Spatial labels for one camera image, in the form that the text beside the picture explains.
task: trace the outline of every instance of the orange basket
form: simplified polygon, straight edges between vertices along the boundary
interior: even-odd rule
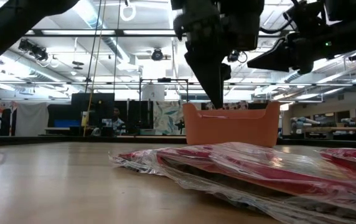
[[[188,144],[244,142],[273,147],[278,138],[280,103],[271,102],[264,110],[197,111],[184,104],[186,140]]]

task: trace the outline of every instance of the white curtain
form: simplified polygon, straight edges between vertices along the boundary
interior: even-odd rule
[[[15,136],[34,137],[45,134],[48,126],[48,104],[18,103]]]

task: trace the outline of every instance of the orange plastic bin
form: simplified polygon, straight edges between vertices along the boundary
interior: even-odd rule
[[[273,147],[278,138],[280,103],[271,102],[264,110],[197,111],[184,104],[186,140],[188,144],[244,142]]]

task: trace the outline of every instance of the plastic bag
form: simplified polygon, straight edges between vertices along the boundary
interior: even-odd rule
[[[323,149],[319,152],[323,157],[330,159],[333,163],[350,169],[356,169],[356,149]]]
[[[356,223],[356,170],[243,143],[148,151],[152,170],[283,223]]]

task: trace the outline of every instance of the ceiling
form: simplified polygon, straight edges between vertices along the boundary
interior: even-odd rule
[[[130,21],[124,21],[119,16],[119,1],[107,0],[104,7],[104,1],[100,0],[81,0],[81,6],[75,6],[69,11],[56,16],[50,16],[42,19],[33,29],[40,30],[54,30],[54,29],[91,29],[88,25],[88,20],[91,17],[91,12],[98,14],[100,12],[100,19],[104,29],[110,30],[130,30],[130,29],[150,29],[153,30],[150,34],[157,33],[157,29],[171,29],[173,18],[180,12],[172,12],[168,0],[131,0],[131,4],[136,8],[136,14]],[[292,6],[291,0],[265,0],[265,9],[261,15],[260,26],[266,29],[278,29],[286,21],[282,13]],[[132,13],[131,9],[125,9],[123,14],[129,17]],[[0,81],[33,81],[33,82],[83,82],[87,76],[96,82],[124,82],[124,84],[116,84],[115,88],[119,90],[116,92],[117,99],[133,98],[138,95],[139,76],[142,74],[143,78],[184,78],[189,79],[190,82],[197,82],[190,67],[186,64],[184,54],[186,52],[184,41],[179,42],[176,38],[171,37],[115,37],[109,39],[113,41],[120,49],[129,57],[129,62],[122,62],[115,57],[115,53],[111,50],[110,45],[106,44],[104,38],[99,37],[25,37],[31,42],[45,47],[49,54],[49,60],[46,62],[36,62],[33,57],[18,49],[19,42],[15,43],[6,52],[5,57],[13,58],[9,64],[23,65],[32,70],[29,76],[23,74],[20,76],[18,72],[14,71],[13,75],[0,75]],[[268,51],[274,43],[276,38],[260,38],[258,41],[258,48],[252,52],[247,52],[248,59],[255,58]],[[150,55],[154,49],[161,49],[167,60],[154,62],[150,59]],[[337,59],[326,61],[320,60],[316,62],[315,69],[312,73],[303,75],[291,83],[351,83],[356,80],[356,69],[352,72],[344,73],[341,76],[321,82],[326,77],[331,77],[337,73],[343,72],[351,68],[356,68],[356,62],[349,62],[345,59],[348,55],[338,55]],[[82,62],[82,70],[75,70],[72,64],[73,61]],[[268,70],[255,70],[248,68],[246,63],[235,62],[230,64],[232,66],[232,79],[229,83],[283,83],[291,73],[274,72]],[[35,88],[32,85],[7,84],[14,92],[34,94],[31,89]],[[69,94],[77,91],[85,91],[85,85],[53,85],[46,84],[36,86],[37,88],[46,88],[49,91],[56,91],[52,97],[68,98]],[[99,92],[110,92],[113,86],[111,85],[95,85],[93,89]],[[189,87],[193,93],[204,94],[198,85]],[[321,88],[298,88],[296,85],[291,86],[256,86],[256,85],[240,85],[240,86],[226,86],[225,99],[240,99],[248,98],[245,95],[253,95],[254,97],[262,98],[269,95],[270,98],[274,96],[283,95],[282,99],[290,100],[298,96],[311,93],[323,93],[329,91],[333,87],[323,86]]]

